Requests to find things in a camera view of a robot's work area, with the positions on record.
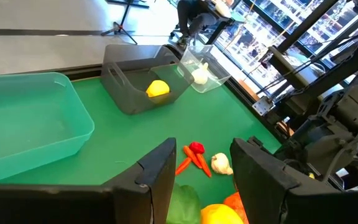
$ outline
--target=person sitting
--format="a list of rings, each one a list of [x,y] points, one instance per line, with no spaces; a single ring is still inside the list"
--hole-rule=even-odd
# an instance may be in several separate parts
[[[202,3],[203,1],[204,0],[180,0],[178,2],[179,28],[182,36],[179,38],[177,44],[184,49],[204,26],[214,25],[218,21],[208,12],[206,9],[207,6]],[[234,0],[215,1],[225,1],[227,5],[231,6]],[[189,27],[187,26],[188,19],[191,20]]]

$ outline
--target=green tablecloth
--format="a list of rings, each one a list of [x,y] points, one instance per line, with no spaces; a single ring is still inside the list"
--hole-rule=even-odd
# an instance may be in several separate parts
[[[122,113],[98,78],[74,82],[95,123],[91,139],[79,153],[66,159],[4,179],[0,183],[99,185],[122,172],[168,137],[177,139],[177,164],[183,146],[202,142],[208,162],[223,152],[228,157],[232,139],[255,135],[268,150],[279,142],[225,87],[199,94],[189,87],[174,104],[128,116]],[[234,193],[232,176],[208,178],[193,164],[176,177],[179,184],[193,186],[202,206],[222,203]]]

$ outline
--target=orange carrot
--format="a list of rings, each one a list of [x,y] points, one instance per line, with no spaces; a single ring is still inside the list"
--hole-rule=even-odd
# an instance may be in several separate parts
[[[181,172],[183,172],[191,163],[191,159],[189,157],[187,157],[176,169],[175,171],[175,175],[180,174]]]
[[[196,164],[196,166],[200,169],[202,169],[203,167],[201,166],[200,162],[197,160],[197,157],[196,155],[194,154],[194,152],[188,147],[188,146],[185,146],[183,147],[183,150],[186,154],[186,156],[188,156],[191,161],[193,161],[194,164]]]
[[[200,162],[205,174],[208,176],[208,177],[212,177],[212,173],[211,171],[209,170],[209,167],[208,167],[208,164],[206,163],[205,159],[204,159],[204,156],[202,154],[199,154],[197,153],[197,159],[198,161]]]

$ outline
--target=gray bin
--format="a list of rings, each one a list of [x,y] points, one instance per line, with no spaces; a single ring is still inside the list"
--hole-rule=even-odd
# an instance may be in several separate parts
[[[170,92],[149,98],[146,90],[154,80],[166,82]],[[137,114],[173,103],[194,79],[164,46],[108,45],[101,82],[122,112]]]

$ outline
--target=gray floor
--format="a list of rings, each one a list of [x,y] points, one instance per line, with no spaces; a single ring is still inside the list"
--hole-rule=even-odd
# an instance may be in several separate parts
[[[123,13],[103,0],[0,0],[0,29],[106,30]],[[136,30],[139,44],[162,45],[176,23],[175,8],[158,0],[150,9],[131,7],[124,27]],[[133,43],[125,36],[0,36],[0,74],[101,63],[108,44]]]

